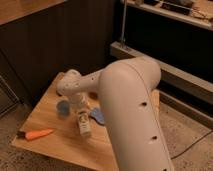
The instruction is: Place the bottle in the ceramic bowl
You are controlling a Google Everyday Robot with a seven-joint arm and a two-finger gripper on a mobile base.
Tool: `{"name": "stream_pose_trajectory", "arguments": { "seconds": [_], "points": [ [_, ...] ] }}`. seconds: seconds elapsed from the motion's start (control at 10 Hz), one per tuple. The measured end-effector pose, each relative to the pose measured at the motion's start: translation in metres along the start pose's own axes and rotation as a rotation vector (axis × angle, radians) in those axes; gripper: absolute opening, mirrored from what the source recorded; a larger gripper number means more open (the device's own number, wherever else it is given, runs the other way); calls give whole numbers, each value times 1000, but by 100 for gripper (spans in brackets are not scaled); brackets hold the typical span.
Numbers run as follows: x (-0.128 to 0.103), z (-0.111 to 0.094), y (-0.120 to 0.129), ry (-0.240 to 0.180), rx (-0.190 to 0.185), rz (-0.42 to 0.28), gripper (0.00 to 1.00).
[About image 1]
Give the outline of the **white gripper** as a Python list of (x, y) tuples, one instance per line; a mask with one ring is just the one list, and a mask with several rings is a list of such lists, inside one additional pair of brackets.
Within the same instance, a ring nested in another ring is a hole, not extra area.
[(74, 112), (78, 112), (79, 110), (88, 110), (89, 109), (89, 101), (87, 95), (85, 93), (77, 93), (68, 97), (70, 107)]

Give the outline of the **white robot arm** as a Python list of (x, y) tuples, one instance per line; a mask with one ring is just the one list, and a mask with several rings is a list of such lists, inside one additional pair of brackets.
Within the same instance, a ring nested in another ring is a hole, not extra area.
[(119, 171), (174, 171), (151, 99), (160, 79), (154, 59), (136, 57), (86, 76), (70, 70), (58, 82), (57, 92), (73, 104), (81, 92), (98, 94)]

